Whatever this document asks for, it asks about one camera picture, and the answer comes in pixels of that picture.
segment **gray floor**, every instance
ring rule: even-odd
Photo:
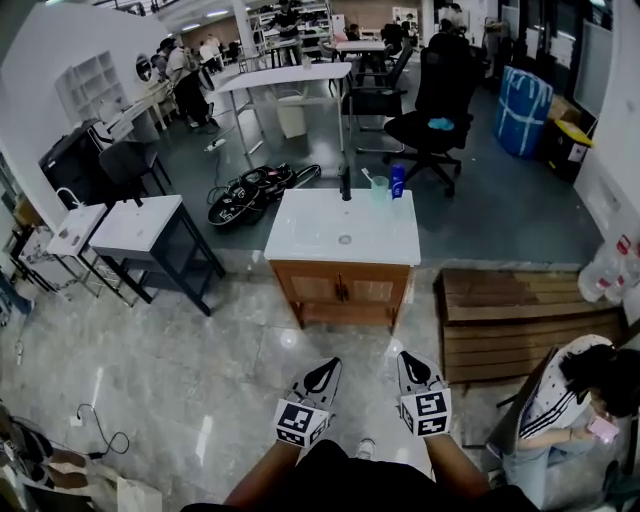
[[[72,302],[40,296],[23,327],[14,318],[0,331],[0,396],[14,415],[85,452],[104,449],[96,425],[85,415],[85,426],[71,427],[69,418],[78,404],[94,403],[107,436],[123,430],[131,439],[126,454],[110,454],[106,463],[160,490],[163,510],[172,512],[223,500],[273,442],[270,423],[289,379],[302,365],[338,356],[344,369],[337,417],[326,436],[348,453],[371,437],[379,460],[430,474],[423,443],[395,409],[396,356],[407,349],[439,358],[435,275],[414,272],[393,337],[384,328],[300,331],[268,275],[230,275],[216,285],[205,297],[210,318],[169,292],[133,309],[111,294],[95,299],[84,290]],[[12,347],[19,330],[24,355],[17,366]],[[495,404],[518,386],[454,387],[454,438],[482,444],[498,419]],[[606,465],[624,444],[620,436],[609,448],[550,470],[549,505],[595,504]],[[487,452],[468,453],[484,470],[497,465]]]
[[[405,111],[410,111],[418,89],[419,64],[414,60],[407,69],[400,85],[408,91],[403,101]],[[325,84],[316,84],[311,90],[328,94]],[[222,96],[216,97],[218,113],[229,108],[226,95]],[[475,120],[467,147],[452,151],[452,156],[463,161],[454,199],[444,197],[442,184],[429,172],[407,183],[414,193],[423,260],[586,263],[601,242],[597,227],[571,185],[555,178],[543,164],[511,157],[501,149],[492,134],[496,106],[496,96],[477,89],[470,107]],[[282,136],[275,110],[260,113],[268,144],[254,153],[254,165],[287,162],[299,169],[317,163],[325,172],[336,173],[343,157],[338,151],[335,110],[315,106],[307,107],[305,113],[307,136],[290,140]],[[218,115],[217,119],[223,129],[234,126],[230,113]],[[382,120],[364,121],[375,124]],[[241,122],[251,147],[260,138],[253,112],[242,114]],[[192,133],[181,122],[174,122],[162,135],[158,147],[175,190],[182,194],[213,247],[262,250],[277,204],[257,224],[230,233],[217,232],[207,223],[208,191],[248,169],[235,129],[224,135],[226,146],[216,153],[204,153],[210,138]],[[365,147],[397,146],[394,140],[371,133],[355,132],[356,141]],[[367,167],[374,175],[389,173],[389,166],[382,164],[379,156],[356,155],[348,150],[347,160],[354,187],[368,185],[359,172],[361,167]],[[337,181],[322,179],[313,186],[337,187]]]

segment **chair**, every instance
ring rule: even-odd
[[[354,116],[385,116],[396,117],[402,116],[402,100],[401,96],[407,91],[397,88],[398,80],[402,76],[402,70],[409,62],[413,48],[407,46],[403,48],[400,57],[389,73],[357,73],[356,76],[374,76],[382,79],[380,86],[356,86],[349,80],[350,90],[342,101],[342,114],[349,116],[349,137],[353,131]],[[381,128],[371,128],[360,126],[360,131],[383,131]],[[387,150],[367,149],[356,147],[359,153],[389,153]],[[395,152],[402,153],[404,145]]]
[[[447,185],[445,195],[455,194],[455,183],[440,164],[454,165],[454,174],[461,171],[460,160],[449,156],[453,148],[465,147],[473,116],[468,113],[469,102],[481,79],[481,67],[471,57],[469,43],[462,37],[436,34],[429,47],[420,54],[421,79],[416,110],[390,120],[384,130],[394,139],[416,149],[414,154],[404,153],[400,158],[415,160],[405,181],[423,168],[430,168]],[[453,130],[429,128],[430,119],[447,118]],[[389,163],[387,154],[383,162]]]
[[[120,141],[100,153],[100,165],[109,179],[122,191],[120,198],[139,197],[140,191],[148,194],[142,178],[150,174],[162,195],[167,195],[158,175],[158,169],[169,185],[172,185],[164,167],[158,159],[158,152],[142,142]]]

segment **pink phone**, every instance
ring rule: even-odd
[[[609,423],[600,416],[595,416],[587,425],[587,430],[597,436],[603,443],[610,444],[620,432],[613,423]]]

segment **blue bottle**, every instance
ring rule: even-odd
[[[404,165],[393,164],[391,166],[391,198],[398,199],[404,192]]]

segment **white countertop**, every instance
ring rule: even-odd
[[[337,189],[285,190],[264,255],[268,260],[418,265],[413,195],[405,190],[400,199],[389,195],[378,203],[370,189],[352,190],[351,201],[343,201]]]
[[[349,62],[334,62],[331,64],[312,64],[311,69],[302,66],[285,66],[277,69],[264,69],[243,73],[229,80],[218,92],[229,92],[237,89],[248,89],[273,84],[289,82],[307,82],[310,80],[336,80],[344,78],[351,71]]]
[[[89,244],[97,249],[150,252],[181,204],[181,196],[145,197],[141,207],[133,199],[118,201]]]
[[[60,227],[58,227],[51,242],[49,242],[47,252],[59,256],[77,256],[80,254],[89,239],[89,235],[91,235],[91,232],[104,217],[105,213],[107,213],[107,206],[104,204],[82,206],[71,210]],[[64,238],[60,236],[63,231],[65,231],[66,235]]]
[[[385,48],[382,41],[345,41],[336,45],[338,52],[382,52]]]

